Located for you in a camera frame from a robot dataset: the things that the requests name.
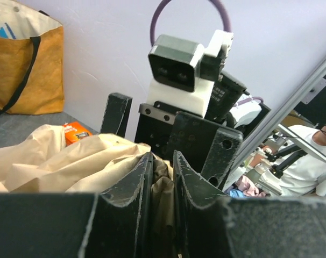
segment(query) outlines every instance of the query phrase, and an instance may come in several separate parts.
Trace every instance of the white t-shirt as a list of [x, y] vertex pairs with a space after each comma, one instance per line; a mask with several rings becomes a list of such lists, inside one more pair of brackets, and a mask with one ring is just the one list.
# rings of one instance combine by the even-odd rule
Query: white t-shirt
[[[326, 146], [318, 145], [313, 141], [313, 135], [318, 131], [317, 129], [302, 125], [294, 125], [289, 127], [289, 129], [326, 155]], [[290, 140], [287, 142], [288, 145], [293, 144]], [[289, 155], [278, 159], [275, 163], [280, 164], [288, 157]], [[315, 189], [317, 195], [326, 196], [326, 163], [307, 154], [299, 158], [284, 171], [280, 186], [282, 196], [301, 196]]]

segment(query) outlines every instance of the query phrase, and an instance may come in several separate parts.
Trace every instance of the screw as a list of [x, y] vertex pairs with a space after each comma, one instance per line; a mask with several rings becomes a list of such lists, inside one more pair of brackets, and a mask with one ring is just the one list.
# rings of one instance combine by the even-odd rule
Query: screw
[[188, 140], [189, 141], [195, 141], [195, 135], [190, 135], [189, 137], [188, 137]]

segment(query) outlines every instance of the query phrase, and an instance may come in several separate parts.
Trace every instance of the black camera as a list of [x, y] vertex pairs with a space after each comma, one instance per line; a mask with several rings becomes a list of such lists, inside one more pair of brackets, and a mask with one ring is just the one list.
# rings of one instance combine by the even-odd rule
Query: black camera
[[148, 55], [154, 79], [170, 87], [194, 92], [204, 51], [202, 44], [160, 35]]

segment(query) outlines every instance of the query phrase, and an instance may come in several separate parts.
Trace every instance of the beige cloth bag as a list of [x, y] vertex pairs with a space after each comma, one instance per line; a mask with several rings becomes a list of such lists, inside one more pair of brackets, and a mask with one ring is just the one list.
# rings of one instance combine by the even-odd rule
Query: beige cloth bag
[[[21, 144], [0, 148], [0, 192], [102, 192], [150, 149], [113, 134], [89, 136], [66, 147], [63, 126], [43, 125]], [[152, 245], [160, 247], [154, 257], [171, 257], [173, 169], [156, 156], [153, 165], [151, 234]]]
[[101, 192], [150, 149], [114, 134], [93, 135], [66, 147], [63, 126], [43, 125], [21, 144], [0, 148], [0, 191]]

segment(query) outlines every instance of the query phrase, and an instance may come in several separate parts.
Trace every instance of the camera lens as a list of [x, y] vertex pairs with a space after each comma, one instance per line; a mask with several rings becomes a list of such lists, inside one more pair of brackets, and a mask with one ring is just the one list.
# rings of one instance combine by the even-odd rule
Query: camera lens
[[158, 68], [158, 73], [162, 76], [167, 76], [168, 75], [168, 70], [163, 68], [163, 67], [160, 67]]
[[187, 80], [187, 75], [180, 73], [178, 74], [178, 78], [180, 81], [185, 82]]

